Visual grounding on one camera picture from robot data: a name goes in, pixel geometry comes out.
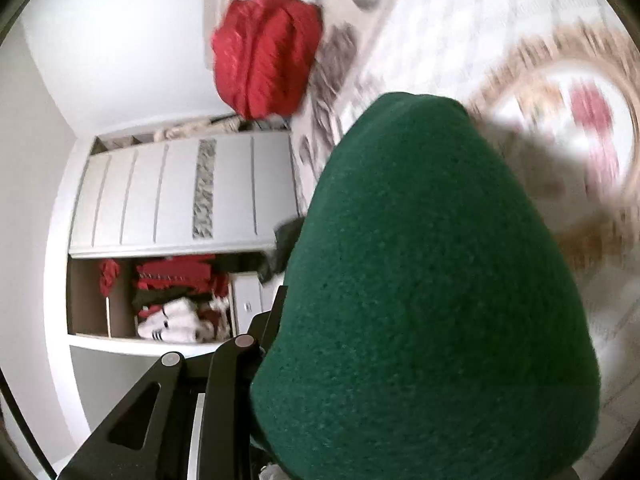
white dresser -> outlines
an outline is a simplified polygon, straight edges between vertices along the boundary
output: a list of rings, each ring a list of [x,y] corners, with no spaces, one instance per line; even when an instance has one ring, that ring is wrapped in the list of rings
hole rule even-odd
[[[123,270],[106,308],[96,269],[103,258],[241,253],[274,248],[274,228],[298,216],[288,132],[223,134],[140,144],[92,155],[79,139],[54,203],[44,269],[47,352],[66,422],[89,435],[72,348],[185,357],[220,343],[171,344],[135,337]],[[231,276],[234,333],[271,308],[273,291],[254,272]]]
[[[69,253],[260,250],[297,215],[288,132],[142,144],[89,157]]]

white cabinet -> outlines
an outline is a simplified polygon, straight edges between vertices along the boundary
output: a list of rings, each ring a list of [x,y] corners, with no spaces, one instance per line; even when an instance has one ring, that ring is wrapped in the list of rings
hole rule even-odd
[[[244,272],[232,276],[236,332],[245,334],[252,319],[261,312],[271,310],[271,303],[264,303],[262,285],[254,272]]]
[[[143,144],[89,158],[69,253],[261,250],[297,215],[288,132]]]

pile of clothes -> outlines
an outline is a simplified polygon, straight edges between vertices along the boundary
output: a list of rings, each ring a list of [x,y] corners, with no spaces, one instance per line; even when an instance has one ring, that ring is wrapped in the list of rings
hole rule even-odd
[[[169,343],[226,341],[231,337],[226,315],[228,308],[228,298],[216,298],[209,302],[208,308],[198,307],[188,298],[180,298],[150,314],[138,325],[138,335]]]
[[[216,271],[215,254],[143,260],[132,279],[136,332],[144,339],[174,343],[231,338],[229,278]],[[120,273],[116,260],[100,264],[100,291],[108,297]]]

white wall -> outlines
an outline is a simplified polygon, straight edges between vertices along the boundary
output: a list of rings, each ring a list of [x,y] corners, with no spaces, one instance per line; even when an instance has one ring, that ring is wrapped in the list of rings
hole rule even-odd
[[[71,347],[71,359],[91,431],[158,360],[157,357],[111,354],[75,346]]]
[[[51,209],[74,140],[18,22],[0,46],[0,366],[51,462],[75,451],[51,377],[42,306]],[[40,469],[12,437],[27,465]]]
[[[203,0],[31,0],[33,59],[79,137],[229,112],[206,69]]]

green cushion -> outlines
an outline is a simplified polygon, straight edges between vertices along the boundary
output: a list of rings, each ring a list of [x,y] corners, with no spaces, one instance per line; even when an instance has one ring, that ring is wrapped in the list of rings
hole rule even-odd
[[[544,480],[589,445],[578,291],[464,108],[387,94],[332,154],[252,384],[304,480]]]

